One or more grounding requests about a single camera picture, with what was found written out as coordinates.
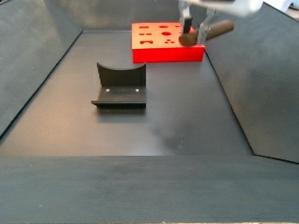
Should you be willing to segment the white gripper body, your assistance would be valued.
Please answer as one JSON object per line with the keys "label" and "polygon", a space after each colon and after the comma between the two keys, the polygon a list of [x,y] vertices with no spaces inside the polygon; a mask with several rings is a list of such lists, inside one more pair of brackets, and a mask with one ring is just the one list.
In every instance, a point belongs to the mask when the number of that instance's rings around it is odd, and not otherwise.
{"label": "white gripper body", "polygon": [[182,10],[191,4],[207,9],[226,12],[230,15],[245,17],[259,11],[263,0],[178,0]]}

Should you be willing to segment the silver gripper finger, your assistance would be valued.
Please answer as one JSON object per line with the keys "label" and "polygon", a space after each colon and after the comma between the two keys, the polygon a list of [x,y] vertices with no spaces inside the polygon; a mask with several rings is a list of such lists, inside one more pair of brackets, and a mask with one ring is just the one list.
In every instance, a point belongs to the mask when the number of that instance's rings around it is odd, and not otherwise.
{"label": "silver gripper finger", "polygon": [[192,15],[190,7],[180,8],[182,33],[188,33],[192,26]]}
{"label": "silver gripper finger", "polygon": [[215,16],[215,13],[216,11],[214,9],[207,9],[207,16],[203,22],[200,23],[199,30],[198,30],[198,44],[199,45],[206,42],[207,35],[211,31],[210,22]]}

